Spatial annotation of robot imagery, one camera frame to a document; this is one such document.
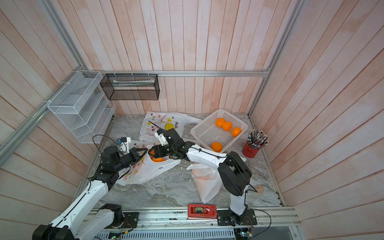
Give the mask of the white plastic bag front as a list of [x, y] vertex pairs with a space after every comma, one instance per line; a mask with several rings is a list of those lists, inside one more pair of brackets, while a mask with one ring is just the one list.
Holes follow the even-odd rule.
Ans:
[[190, 161], [203, 165], [197, 169], [191, 168], [202, 203], [208, 203], [221, 187], [225, 187], [230, 193], [231, 205], [241, 204], [252, 173], [237, 153], [215, 155], [192, 152], [188, 157]]

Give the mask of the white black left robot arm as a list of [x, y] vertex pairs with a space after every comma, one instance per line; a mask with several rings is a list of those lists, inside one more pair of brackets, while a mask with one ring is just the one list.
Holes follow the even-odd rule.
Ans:
[[40, 225], [33, 232], [34, 240], [91, 240], [106, 227], [121, 228], [126, 224], [122, 207], [105, 204], [97, 214], [85, 222], [96, 203], [121, 179], [120, 172], [128, 173], [147, 154], [146, 148], [131, 148], [123, 153], [116, 146], [104, 149], [101, 162], [89, 183], [74, 202], [48, 225]]

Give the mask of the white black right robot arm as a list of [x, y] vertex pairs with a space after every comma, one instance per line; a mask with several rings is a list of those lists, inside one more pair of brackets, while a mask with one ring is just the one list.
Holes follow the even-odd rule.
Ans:
[[246, 191], [250, 185], [252, 173], [243, 159], [236, 153], [216, 153], [200, 147], [194, 142], [184, 141], [175, 129], [158, 129], [155, 137], [160, 145], [153, 146], [148, 154], [155, 158], [175, 157], [203, 164], [218, 171], [226, 190], [231, 194], [228, 210], [218, 211], [218, 225], [236, 226], [251, 225], [253, 210], [246, 206]]

